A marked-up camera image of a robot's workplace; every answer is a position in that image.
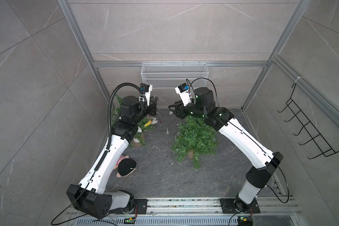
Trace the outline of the small green christmas tree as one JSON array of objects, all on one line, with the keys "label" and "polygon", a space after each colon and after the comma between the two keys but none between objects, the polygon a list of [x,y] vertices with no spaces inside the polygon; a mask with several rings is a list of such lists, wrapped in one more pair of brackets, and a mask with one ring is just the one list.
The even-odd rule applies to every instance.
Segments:
[{"label": "small green christmas tree", "polygon": [[[120,108],[119,107],[120,107],[120,104],[122,103],[122,98],[119,97],[118,94],[116,94],[116,99],[117,99],[117,103],[116,103],[115,107],[112,107],[112,117],[111,117],[112,124],[114,124],[116,121],[118,121],[120,119]],[[133,148],[133,147],[143,147],[143,146],[146,145],[144,133],[147,130],[154,129],[154,126],[150,125],[148,127],[144,127],[144,124],[146,124],[148,121],[150,121],[151,118],[154,118],[154,117],[148,115],[138,123],[137,133],[135,134],[134,138],[130,142],[131,148]]]},{"label": "small green christmas tree", "polygon": [[216,131],[202,119],[188,116],[179,124],[172,150],[178,162],[182,162],[191,153],[193,166],[199,169],[203,155],[214,155],[218,146]]}]

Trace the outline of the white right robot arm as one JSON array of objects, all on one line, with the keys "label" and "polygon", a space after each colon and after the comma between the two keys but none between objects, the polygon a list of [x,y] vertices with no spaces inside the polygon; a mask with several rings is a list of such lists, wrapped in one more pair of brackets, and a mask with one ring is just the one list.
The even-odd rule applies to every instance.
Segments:
[{"label": "white right robot arm", "polygon": [[279,167],[283,156],[273,153],[258,142],[225,107],[217,107],[214,91],[207,87],[195,89],[191,96],[185,83],[175,88],[181,100],[169,106],[180,119],[187,116],[200,118],[215,131],[235,144],[252,163],[246,174],[246,182],[234,200],[238,212],[246,212],[253,205],[258,193],[267,185]]}]

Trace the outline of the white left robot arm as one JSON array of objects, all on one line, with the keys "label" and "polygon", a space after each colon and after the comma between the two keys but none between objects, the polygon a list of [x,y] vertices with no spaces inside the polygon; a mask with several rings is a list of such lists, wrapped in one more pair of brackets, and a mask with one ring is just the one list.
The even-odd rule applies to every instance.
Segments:
[{"label": "white left robot arm", "polygon": [[106,195],[105,188],[115,168],[123,168],[123,172],[136,169],[135,160],[121,160],[120,157],[137,134],[140,121],[148,115],[156,115],[157,101],[157,97],[147,97],[146,101],[139,101],[135,96],[123,98],[120,105],[121,115],[110,127],[106,146],[79,184],[71,184],[66,191],[76,210],[102,219],[112,210],[133,209],[134,197],[131,193],[117,191]]}]

